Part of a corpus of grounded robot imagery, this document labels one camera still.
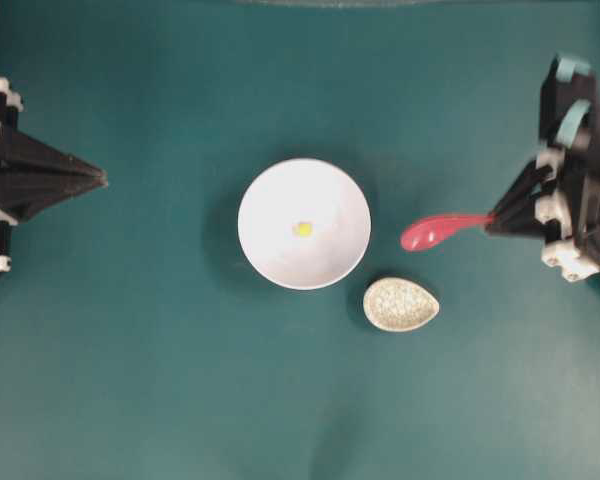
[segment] white bowl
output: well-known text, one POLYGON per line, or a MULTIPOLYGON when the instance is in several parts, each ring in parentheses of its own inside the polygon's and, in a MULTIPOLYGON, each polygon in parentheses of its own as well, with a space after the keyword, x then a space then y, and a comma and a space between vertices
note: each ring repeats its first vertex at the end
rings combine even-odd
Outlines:
POLYGON ((339 168, 313 159, 280 162, 247 189, 238 236, 249 262, 273 283, 326 287, 362 259, 371 235, 360 187, 339 168))

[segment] pink spoon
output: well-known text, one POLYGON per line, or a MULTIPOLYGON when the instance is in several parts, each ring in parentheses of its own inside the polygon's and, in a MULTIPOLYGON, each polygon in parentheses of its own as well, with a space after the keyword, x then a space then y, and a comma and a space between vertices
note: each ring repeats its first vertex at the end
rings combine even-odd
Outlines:
POLYGON ((425 217, 402 232, 400 244, 408 252, 429 250, 455 235, 458 230, 484 226, 492 221, 492 215, 465 215, 461 213, 425 217))

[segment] green tabletop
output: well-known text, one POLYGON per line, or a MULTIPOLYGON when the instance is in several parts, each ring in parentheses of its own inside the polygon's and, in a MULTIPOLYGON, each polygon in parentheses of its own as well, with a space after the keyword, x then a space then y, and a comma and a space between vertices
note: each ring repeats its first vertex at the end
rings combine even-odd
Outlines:
POLYGON ((302 9, 192 0, 0 5, 21 129, 111 186, 14 235, 0 279, 0 479, 600 479, 600 279, 541 243, 414 219, 484 212, 536 148, 558 51, 600 82, 600 1, 302 9), (265 167, 349 172, 373 233, 312 292, 243 256, 265 167), (414 279, 441 312, 374 329, 414 279))

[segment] speckled dish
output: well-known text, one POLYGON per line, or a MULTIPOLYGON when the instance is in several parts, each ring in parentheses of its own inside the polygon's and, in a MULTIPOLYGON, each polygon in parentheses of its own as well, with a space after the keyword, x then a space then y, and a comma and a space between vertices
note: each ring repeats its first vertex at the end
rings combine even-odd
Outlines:
POLYGON ((440 304, 428 291, 403 278, 383 278, 364 294, 364 313, 371 323, 388 332, 408 332, 429 322, 440 304))

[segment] yellow object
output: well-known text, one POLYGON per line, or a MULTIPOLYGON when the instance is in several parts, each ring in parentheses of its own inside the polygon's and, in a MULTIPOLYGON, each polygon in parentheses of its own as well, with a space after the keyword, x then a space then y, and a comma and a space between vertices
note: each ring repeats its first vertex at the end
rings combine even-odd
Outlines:
POLYGON ((300 222, 293 226, 293 233, 299 237, 309 237, 313 232, 313 226, 309 222, 300 222))

